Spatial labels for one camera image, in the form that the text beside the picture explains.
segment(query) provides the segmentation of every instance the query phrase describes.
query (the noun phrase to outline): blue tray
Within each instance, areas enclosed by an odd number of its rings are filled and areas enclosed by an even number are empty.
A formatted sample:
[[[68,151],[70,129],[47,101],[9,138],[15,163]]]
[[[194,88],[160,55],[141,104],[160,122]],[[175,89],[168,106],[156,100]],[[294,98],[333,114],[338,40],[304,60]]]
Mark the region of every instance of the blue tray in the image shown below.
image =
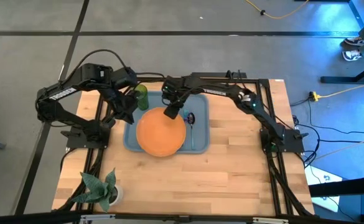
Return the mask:
[[[135,152],[144,152],[144,150],[138,144],[136,139],[136,126],[142,115],[157,107],[166,106],[161,101],[161,91],[149,91],[149,109],[141,111],[139,108],[133,112],[133,124],[126,124],[124,130],[124,145],[126,149]],[[208,100],[204,95],[190,95],[184,104],[184,107],[180,109],[179,114],[183,117],[184,109],[189,112],[193,112],[195,116],[195,123],[193,124],[193,130],[190,125],[186,123],[186,140],[183,146],[176,153],[186,154],[200,154],[207,150],[209,146],[209,113],[208,113]],[[194,148],[191,147],[191,131],[193,131]]]

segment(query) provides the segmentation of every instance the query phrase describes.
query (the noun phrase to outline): white pot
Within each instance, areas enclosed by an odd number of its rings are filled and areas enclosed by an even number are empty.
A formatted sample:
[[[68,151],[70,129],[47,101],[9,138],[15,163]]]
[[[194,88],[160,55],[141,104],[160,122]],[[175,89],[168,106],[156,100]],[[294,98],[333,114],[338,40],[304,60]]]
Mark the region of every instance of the white pot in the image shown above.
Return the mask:
[[[122,201],[122,198],[124,197],[124,190],[119,185],[114,185],[115,189],[117,190],[117,197],[115,198],[114,202],[110,203],[110,206],[117,205]]]

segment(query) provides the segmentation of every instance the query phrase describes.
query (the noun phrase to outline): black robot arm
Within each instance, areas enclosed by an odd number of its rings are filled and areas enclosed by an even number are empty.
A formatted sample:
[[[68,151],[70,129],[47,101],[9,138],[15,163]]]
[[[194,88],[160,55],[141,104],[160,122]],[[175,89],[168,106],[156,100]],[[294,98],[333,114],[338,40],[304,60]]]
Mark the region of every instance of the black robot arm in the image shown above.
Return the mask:
[[[272,142],[284,144],[285,127],[276,123],[262,107],[261,99],[249,89],[238,85],[206,82],[192,75],[172,78],[168,76],[162,86],[162,98],[170,103],[164,112],[174,119],[183,107],[190,94],[208,93],[229,97],[238,109],[246,114],[252,114],[269,131]]]
[[[48,123],[60,121],[72,126],[71,131],[62,131],[62,134],[69,139],[80,139],[80,147],[89,147],[92,142],[99,143],[99,146],[105,145],[110,128],[115,124],[114,119],[122,119],[130,124],[134,122],[132,113],[137,108],[137,93],[129,91],[125,95],[120,89],[136,85],[136,74],[129,67],[113,71],[111,67],[86,63],[66,80],[38,91],[35,102],[38,119]],[[92,90],[97,90],[112,110],[111,115],[102,121],[83,119],[63,109],[58,102],[78,91]]]

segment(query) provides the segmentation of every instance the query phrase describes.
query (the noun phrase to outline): potted plant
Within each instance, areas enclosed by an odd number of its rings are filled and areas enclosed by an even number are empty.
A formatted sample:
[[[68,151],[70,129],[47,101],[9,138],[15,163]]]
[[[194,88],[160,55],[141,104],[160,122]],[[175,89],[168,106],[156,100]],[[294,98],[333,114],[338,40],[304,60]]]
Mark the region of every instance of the potted plant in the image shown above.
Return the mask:
[[[114,169],[107,174],[104,182],[97,177],[81,172],[83,182],[88,187],[89,192],[76,196],[73,202],[79,203],[99,203],[103,211],[107,212],[110,206],[120,203],[124,192],[121,186],[115,184]]]

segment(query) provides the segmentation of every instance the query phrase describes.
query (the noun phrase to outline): shoe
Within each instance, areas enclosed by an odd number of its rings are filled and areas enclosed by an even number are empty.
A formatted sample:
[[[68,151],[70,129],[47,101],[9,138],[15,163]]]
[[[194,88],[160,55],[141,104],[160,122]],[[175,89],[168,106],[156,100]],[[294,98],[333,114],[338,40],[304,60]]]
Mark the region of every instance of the shoe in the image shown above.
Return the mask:
[[[349,50],[346,52],[342,52],[342,56],[348,62],[352,62],[354,60],[358,60],[363,57],[360,51],[358,50]]]
[[[363,46],[364,45],[364,40],[361,37],[352,37],[352,38],[346,38],[345,40],[343,40],[345,43],[347,43],[348,45],[352,45],[352,46]]]

